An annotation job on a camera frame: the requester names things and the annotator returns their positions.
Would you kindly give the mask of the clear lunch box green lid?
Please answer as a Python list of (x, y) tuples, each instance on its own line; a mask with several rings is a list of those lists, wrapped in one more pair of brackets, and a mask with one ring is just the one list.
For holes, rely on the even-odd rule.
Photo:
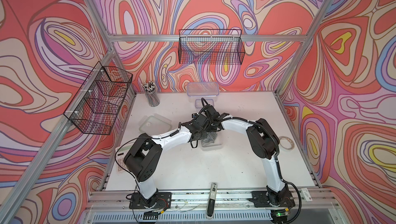
[(203, 151), (213, 151), (221, 149), (223, 147), (223, 144), (217, 137), (217, 132), (207, 133), (207, 137), (200, 140), (200, 148)]

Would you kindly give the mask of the translucent green lunch box lid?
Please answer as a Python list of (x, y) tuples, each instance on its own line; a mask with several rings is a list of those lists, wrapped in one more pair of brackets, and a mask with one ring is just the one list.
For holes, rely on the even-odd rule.
[(172, 130), (171, 120), (159, 115), (144, 116), (139, 123), (139, 131), (150, 136), (160, 135)]

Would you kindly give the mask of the grey striped cloth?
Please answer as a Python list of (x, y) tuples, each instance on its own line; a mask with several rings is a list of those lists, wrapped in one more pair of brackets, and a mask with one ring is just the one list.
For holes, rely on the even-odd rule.
[(208, 132), (206, 138), (201, 140), (202, 147), (210, 147), (215, 144), (216, 132)]

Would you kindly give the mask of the small clear box blue lid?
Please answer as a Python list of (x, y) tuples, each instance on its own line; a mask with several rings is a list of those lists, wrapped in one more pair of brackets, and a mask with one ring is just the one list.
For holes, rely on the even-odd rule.
[(214, 106), (214, 101), (212, 99), (205, 99), (204, 101), (202, 101), (201, 99), (197, 99), (195, 101), (195, 108), (196, 109), (201, 109), (204, 106), (206, 106), (207, 104), (210, 104), (210, 105)]

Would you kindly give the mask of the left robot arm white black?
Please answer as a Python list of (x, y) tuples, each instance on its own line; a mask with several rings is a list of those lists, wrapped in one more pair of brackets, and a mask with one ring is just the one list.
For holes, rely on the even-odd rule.
[(160, 135), (141, 134), (124, 156), (126, 169), (133, 175), (140, 196), (149, 200), (156, 197), (157, 187), (151, 178), (161, 154), (176, 146), (203, 138), (211, 127), (210, 118), (199, 114), (191, 121), (180, 123), (177, 129)]

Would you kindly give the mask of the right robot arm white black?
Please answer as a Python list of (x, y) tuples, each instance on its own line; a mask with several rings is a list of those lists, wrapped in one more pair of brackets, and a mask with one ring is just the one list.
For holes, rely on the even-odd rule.
[(267, 198), (269, 204), (279, 206), (283, 203), (290, 190), (282, 177), (278, 161), (280, 153), (279, 138), (265, 119), (250, 121), (245, 118), (231, 116), (228, 113), (220, 114), (210, 104), (204, 106), (192, 117), (203, 121), (202, 124), (199, 123), (199, 127), (203, 132), (231, 130), (245, 134), (254, 154), (262, 159), (267, 177)]

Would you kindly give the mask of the large clear box blue lid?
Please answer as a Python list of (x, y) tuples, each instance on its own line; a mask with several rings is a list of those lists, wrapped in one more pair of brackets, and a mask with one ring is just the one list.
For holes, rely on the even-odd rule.
[(187, 96), (190, 102), (209, 98), (215, 100), (220, 94), (217, 82), (190, 82), (187, 84)]

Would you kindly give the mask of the mesh pen cup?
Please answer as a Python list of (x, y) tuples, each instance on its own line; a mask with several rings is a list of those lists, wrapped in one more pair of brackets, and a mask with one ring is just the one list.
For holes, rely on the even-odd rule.
[(156, 107), (160, 104), (160, 99), (157, 94), (157, 88), (154, 82), (146, 82), (142, 85), (148, 104), (151, 107)]

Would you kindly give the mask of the tape roll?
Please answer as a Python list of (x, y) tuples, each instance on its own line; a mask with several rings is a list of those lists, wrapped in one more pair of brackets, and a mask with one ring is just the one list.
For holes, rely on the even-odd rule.
[(292, 151), (295, 148), (295, 142), (286, 136), (280, 136), (279, 147), (284, 151)]

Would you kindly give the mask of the white calculator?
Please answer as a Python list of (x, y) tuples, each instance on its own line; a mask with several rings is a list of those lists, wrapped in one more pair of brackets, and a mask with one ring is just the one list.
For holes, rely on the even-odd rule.
[(127, 152), (130, 150), (131, 145), (123, 146), (122, 148), (119, 146), (115, 149), (115, 160), (117, 161), (117, 173), (127, 173), (125, 170), (127, 169), (126, 165), (124, 164), (124, 157)]

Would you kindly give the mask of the white red label tag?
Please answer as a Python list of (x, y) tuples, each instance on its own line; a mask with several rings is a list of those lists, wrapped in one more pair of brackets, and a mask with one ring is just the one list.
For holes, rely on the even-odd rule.
[(302, 189), (301, 189), (301, 193), (303, 194), (304, 199), (305, 199), (307, 202), (312, 201), (312, 197), (311, 197), (311, 194), (310, 194), (309, 191), (308, 191), (308, 188), (302, 188)]

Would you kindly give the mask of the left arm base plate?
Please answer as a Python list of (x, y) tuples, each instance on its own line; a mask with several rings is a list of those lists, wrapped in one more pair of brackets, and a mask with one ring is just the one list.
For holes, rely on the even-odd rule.
[(149, 199), (145, 199), (139, 192), (128, 194), (127, 200), (130, 201), (129, 209), (168, 209), (171, 207), (172, 193), (159, 192), (155, 193)]

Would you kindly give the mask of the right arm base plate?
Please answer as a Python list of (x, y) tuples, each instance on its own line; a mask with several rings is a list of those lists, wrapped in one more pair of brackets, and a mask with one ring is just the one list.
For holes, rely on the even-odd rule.
[(293, 208), (296, 206), (291, 191), (252, 191), (252, 197), (248, 199), (255, 207)]

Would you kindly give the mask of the aluminium frame rail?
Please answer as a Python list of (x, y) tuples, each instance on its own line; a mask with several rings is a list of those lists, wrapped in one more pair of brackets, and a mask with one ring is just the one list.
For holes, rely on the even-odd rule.
[[(134, 41), (149, 41), (149, 42), (176, 42), (179, 40), (179, 35), (108, 35), (112, 42), (134, 42)], [(308, 39), (307, 35), (182, 35), (181, 37), (203, 37), (206, 39), (215, 38), (241, 38), (242, 41), (291, 41), (304, 42)]]

